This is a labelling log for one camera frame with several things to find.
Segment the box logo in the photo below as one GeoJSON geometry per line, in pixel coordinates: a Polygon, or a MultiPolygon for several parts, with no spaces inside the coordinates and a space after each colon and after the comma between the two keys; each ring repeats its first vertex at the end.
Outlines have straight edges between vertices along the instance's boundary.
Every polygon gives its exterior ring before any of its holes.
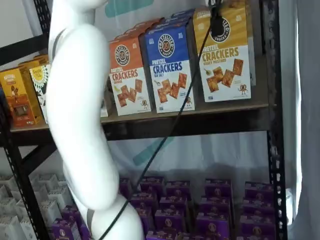
{"type": "Polygon", "coordinates": [[[126,66],[130,61],[130,52],[125,45],[119,45],[115,49],[115,60],[121,66],[126,66]]]}
{"type": "Polygon", "coordinates": [[[227,21],[227,19],[225,19],[224,17],[222,19],[223,19],[223,21],[222,21],[223,33],[218,36],[212,36],[212,31],[210,31],[210,36],[211,36],[212,40],[214,40],[217,43],[223,43],[230,36],[230,31],[231,31],[230,24],[227,21]]]}
{"type": "Polygon", "coordinates": [[[160,54],[169,58],[175,51],[175,41],[169,34],[163,34],[158,43],[160,54]]]}

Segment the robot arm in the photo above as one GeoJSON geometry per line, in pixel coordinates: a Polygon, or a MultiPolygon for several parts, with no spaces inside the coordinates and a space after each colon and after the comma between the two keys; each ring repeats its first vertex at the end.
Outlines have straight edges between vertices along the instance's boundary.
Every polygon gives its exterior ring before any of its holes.
{"type": "MultiPolygon", "coordinates": [[[[109,227],[125,199],[119,173],[100,124],[110,69],[109,45],[94,27],[104,0],[54,0],[49,39],[52,60],[46,103],[52,137],[69,189],[94,239],[109,227]],[[88,210],[94,211],[87,219],[88,210]]],[[[105,240],[144,239],[140,218],[127,206],[105,240]]]]}

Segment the black wire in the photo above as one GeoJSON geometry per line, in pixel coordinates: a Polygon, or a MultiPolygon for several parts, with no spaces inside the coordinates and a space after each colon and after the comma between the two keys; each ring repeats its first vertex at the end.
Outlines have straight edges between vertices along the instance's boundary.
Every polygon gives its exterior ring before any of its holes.
{"type": "Polygon", "coordinates": [[[190,86],[189,86],[189,89],[188,89],[188,92],[185,96],[185,99],[183,101],[183,104],[182,104],[182,107],[178,113],[178,115],[176,116],[175,120],[174,120],[174,123],[171,127],[171,130],[169,132],[169,134],[164,137],[162,139],[162,141],[160,142],[159,146],[156,148],[156,150],[154,151],[152,157],[150,158],[149,162],[147,163],[147,165],[145,166],[142,174],[140,175],[138,181],[136,182],[135,186],[133,187],[133,191],[131,193],[131,195],[128,197],[128,199],[125,201],[124,205],[122,206],[122,208],[120,209],[120,211],[118,212],[118,214],[115,216],[114,220],[112,221],[112,223],[110,224],[110,226],[106,229],[106,231],[104,232],[104,234],[99,238],[99,240],[103,240],[104,237],[110,232],[110,230],[113,228],[113,226],[116,224],[116,222],[118,221],[118,219],[120,218],[121,214],[124,212],[124,210],[126,209],[126,207],[128,206],[133,194],[138,190],[138,187],[139,187],[139,184],[140,182],[142,181],[142,179],[144,178],[148,168],[150,167],[150,165],[152,164],[153,160],[155,159],[155,157],[157,156],[158,152],[160,151],[160,149],[162,148],[162,146],[165,144],[166,140],[168,139],[168,137],[170,137],[173,132],[175,131],[175,128],[177,126],[177,123],[179,122],[180,120],[180,116],[181,116],[181,113],[183,112],[184,108],[185,108],[185,105],[187,103],[187,100],[188,100],[188,97],[189,97],[189,94],[191,92],[191,89],[192,89],[192,86],[193,84],[195,83],[195,79],[196,79],[196,75],[198,74],[198,71],[199,71],[199,63],[200,63],[200,60],[201,60],[201,55],[202,55],[202,52],[204,51],[204,47],[205,47],[205,44],[206,44],[206,41],[208,39],[208,36],[209,36],[209,33],[211,31],[211,25],[212,25],[212,22],[216,19],[217,17],[217,14],[219,13],[219,10],[220,10],[220,6],[221,6],[221,0],[218,0],[217,1],[217,4],[216,4],[216,7],[214,8],[213,10],[213,13],[212,13],[212,16],[211,16],[211,21],[210,21],[210,26],[206,32],[206,35],[204,37],[204,40],[203,40],[203,43],[202,43],[202,46],[200,48],[200,52],[199,52],[199,55],[198,55],[198,61],[197,61],[197,65],[196,65],[196,68],[195,68],[195,71],[193,72],[193,75],[192,75],[192,78],[191,78],[191,83],[190,83],[190,86]]]}

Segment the black metal shelving unit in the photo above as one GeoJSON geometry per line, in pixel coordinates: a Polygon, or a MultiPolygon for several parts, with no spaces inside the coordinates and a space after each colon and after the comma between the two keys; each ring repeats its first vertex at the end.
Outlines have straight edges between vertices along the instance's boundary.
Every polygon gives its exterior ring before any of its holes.
{"type": "MultiPolygon", "coordinates": [[[[46,0],[33,0],[43,34],[0,48],[0,66],[48,46],[50,13],[46,0]]],[[[284,163],[282,80],[280,59],[279,0],[260,0],[266,61],[258,62],[257,86],[252,99],[200,104],[196,111],[182,114],[173,136],[266,131],[269,178],[274,186],[276,239],[287,240],[286,180],[284,163]]],[[[108,140],[164,137],[177,113],[154,112],[101,119],[108,140]]],[[[3,147],[39,240],[49,235],[37,204],[29,174],[57,148],[47,125],[11,128],[0,105],[0,147],[3,147]],[[22,158],[21,146],[38,146],[22,158]]]]}

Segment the teal sign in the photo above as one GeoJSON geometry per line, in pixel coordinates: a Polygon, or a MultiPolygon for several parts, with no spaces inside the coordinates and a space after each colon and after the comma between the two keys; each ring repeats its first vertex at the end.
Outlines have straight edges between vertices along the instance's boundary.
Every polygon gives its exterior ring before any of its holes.
{"type": "Polygon", "coordinates": [[[121,14],[145,8],[154,3],[155,0],[109,0],[105,5],[105,15],[114,18],[121,14]]]}

